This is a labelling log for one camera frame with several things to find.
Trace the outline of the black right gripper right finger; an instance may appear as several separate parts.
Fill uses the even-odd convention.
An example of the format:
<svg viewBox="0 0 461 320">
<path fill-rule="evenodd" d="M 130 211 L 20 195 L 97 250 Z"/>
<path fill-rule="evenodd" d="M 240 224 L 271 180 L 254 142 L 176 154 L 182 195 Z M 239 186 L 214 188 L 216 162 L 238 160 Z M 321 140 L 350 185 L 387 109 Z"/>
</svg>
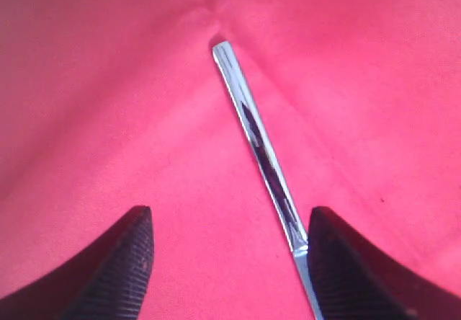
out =
<svg viewBox="0 0 461 320">
<path fill-rule="evenodd" d="M 324 319 L 460 318 L 460 297 L 395 261 L 332 209 L 312 210 L 308 239 Z"/>
</svg>

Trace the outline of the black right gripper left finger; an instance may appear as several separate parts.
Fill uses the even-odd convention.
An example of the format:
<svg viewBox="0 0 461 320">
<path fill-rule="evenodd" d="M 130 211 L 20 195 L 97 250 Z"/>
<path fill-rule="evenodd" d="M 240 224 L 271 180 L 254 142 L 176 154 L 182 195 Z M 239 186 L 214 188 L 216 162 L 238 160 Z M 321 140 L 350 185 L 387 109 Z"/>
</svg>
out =
<svg viewBox="0 0 461 320">
<path fill-rule="evenodd" d="M 137 319 L 153 269 L 151 209 L 129 209 L 40 279 L 1 299 L 2 319 Z"/>
</svg>

